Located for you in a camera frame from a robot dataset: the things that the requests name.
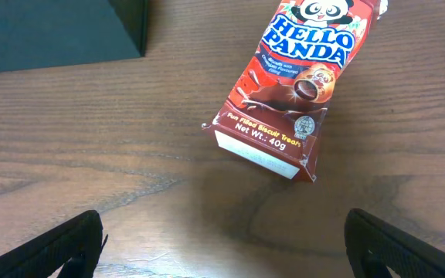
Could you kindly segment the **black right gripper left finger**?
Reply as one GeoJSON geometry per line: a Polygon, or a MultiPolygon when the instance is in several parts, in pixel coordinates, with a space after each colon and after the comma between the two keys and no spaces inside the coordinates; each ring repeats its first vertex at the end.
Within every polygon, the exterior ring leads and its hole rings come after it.
{"type": "Polygon", "coordinates": [[[100,215],[85,211],[0,256],[0,278],[92,277],[107,241],[100,215]]]}

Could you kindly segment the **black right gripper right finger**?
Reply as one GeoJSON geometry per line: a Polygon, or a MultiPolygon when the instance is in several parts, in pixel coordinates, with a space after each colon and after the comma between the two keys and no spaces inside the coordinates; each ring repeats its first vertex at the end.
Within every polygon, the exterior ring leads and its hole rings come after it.
{"type": "Polygon", "coordinates": [[[355,278],[445,278],[445,252],[360,208],[347,214],[344,237],[355,278]]]}

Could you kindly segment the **red Hello Panda box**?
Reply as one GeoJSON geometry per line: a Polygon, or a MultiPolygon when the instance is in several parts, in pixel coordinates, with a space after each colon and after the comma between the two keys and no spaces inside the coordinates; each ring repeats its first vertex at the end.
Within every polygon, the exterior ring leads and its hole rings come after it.
{"type": "Polygon", "coordinates": [[[388,0],[283,0],[211,122],[218,146],[293,181],[315,181],[335,84],[388,0]]]}

